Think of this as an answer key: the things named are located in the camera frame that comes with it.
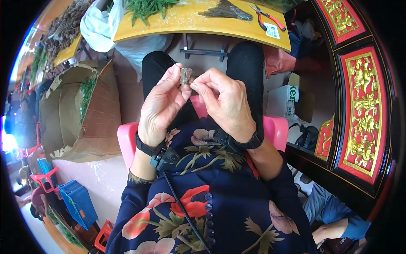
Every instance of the black cable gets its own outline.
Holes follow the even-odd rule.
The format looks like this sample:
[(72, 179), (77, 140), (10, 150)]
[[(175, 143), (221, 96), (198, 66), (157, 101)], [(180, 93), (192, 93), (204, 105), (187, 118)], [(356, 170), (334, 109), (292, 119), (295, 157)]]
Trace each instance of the black cable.
[(207, 244), (207, 242), (206, 242), (206, 241), (204, 240), (204, 238), (199, 234), (199, 232), (197, 231), (197, 228), (193, 225), (192, 221), (190, 220), (190, 217), (189, 217), (188, 213), (186, 212), (185, 208), (183, 207), (183, 204), (180, 202), (179, 198), (176, 196), (175, 191), (174, 191), (174, 189), (173, 189), (173, 187), (172, 187), (172, 185), (171, 185), (171, 182), (170, 182), (169, 179), (168, 179), (168, 176), (167, 176), (167, 174), (166, 174), (166, 171), (163, 171), (163, 173), (164, 173), (164, 176), (165, 176), (166, 181), (168, 182), (169, 188), (170, 188), (171, 191), (172, 191), (173, 197), (175, 198), (176, 202), (178, 202), (178, 204), (179, 204), (179, 206), (180, 206), (180, 208), (181, 208), (183, 214), (184, 214), (185, 217), (186, 217), (186, 220), (188, 221), (189, 225), (192, 227), (192, 229), (193, 229), (194, 233), (196, 234), (197, 238), (199, 238), (199, 240), (202, 242), (202, 244), (203, 244), (204, 248), (206, 248), (207, 252), (209, 252), (209, 254), (213, 254), (212, 251), (211, 251), (211, 249), (210, 249), (210, 247), (209, 247), (209, 245)]

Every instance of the red-handled pliers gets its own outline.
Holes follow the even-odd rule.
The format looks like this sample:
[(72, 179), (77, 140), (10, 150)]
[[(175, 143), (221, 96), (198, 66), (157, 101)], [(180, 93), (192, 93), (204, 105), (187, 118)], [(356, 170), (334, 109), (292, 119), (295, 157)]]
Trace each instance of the red-handled pliers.
[(285, 31), (285, 30), (286, 30), (285, 26), (282, 25), (282, 23), (279, 22), (279, 20), (277, 20), (277, 19), (274, 18), (273, 16), (269, 15), (268, 13), (265, 13), (265, 12), (261, 11), (261, 9), (258, 7), (258, 5), (255, 4), (255, 7), (256, 7), (256, 8), (255, 8), (254, 6), (252, 6), (252, 5), (250, 5), (250, 4), (249, 4), (249, 6), (251, 6), (251, 8), (254, 9), (254, 10), (257, 12), (257, 15), (258, 15), (258, 24), (259, 24), (259, 26), (262, 28), (262, 30), (264, 30), (264, 31), (267, 30), (267, 29), (266, 29), (266, 26), (265, 26), (265, 25), (262, 23), (262, 21), (261, 21), (261, 16), (262, 16), (262, 15), (264, 15), (265, 17), (267, 17), (267, 18), (272, 19), (273, 21), (275, 21), (275, 23), (279, 26), (279, 28), (280, 28), (282, 31)]

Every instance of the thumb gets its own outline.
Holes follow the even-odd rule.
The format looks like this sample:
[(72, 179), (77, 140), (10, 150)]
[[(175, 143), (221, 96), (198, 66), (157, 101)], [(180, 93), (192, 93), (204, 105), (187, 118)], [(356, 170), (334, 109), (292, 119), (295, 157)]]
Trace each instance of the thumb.
[(203, 100), (206, 107), (218, 106), (218, 100), (214, 96), (213, 91), (204, 83), (193, 82), (190, 87), (195, 90), (199, 97)]

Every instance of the blue basket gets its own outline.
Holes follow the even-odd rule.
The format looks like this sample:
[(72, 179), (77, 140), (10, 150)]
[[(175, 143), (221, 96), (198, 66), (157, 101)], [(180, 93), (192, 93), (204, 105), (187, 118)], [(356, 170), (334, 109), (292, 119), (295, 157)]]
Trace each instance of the blue basket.
[(83, 228), (89, 230), (96, 222), (97, 214), (87, 189), (76, 180), (72, 180), (64, 185), (59, 185), (59, 190), (72, 218)]
[[(46, 175), (48, 174), (51, 170), (54, 169), (54, 166), (52, 165), (52, 162), (48, 162), (47, 159), (43, 158), (43, 159), (37, 159), (37, 164), (38, 164), (38, 168), (41, 171), (42, 175)], [(58, 185), (58, 179), (56, 178), (56, 175), (53, 174), (51, 176), (51, 182), (52, 185), (57, 186)]]

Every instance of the navy floral blouse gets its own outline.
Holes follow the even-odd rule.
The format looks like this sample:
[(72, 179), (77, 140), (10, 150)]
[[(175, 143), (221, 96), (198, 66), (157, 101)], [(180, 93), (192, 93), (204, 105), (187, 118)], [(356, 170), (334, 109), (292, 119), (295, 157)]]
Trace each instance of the navy floral blouse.
[[(167, 172), (200, 234), (215, 254), (315, 253), (307, 216), (284, 163), (269, 182), (248, 154), (213, 141), (206, 118), (174, 129), (166, 141), (180, 161)], [(207, 253), (163, 175), (151, 183), (129, 174), (106, 253)]]

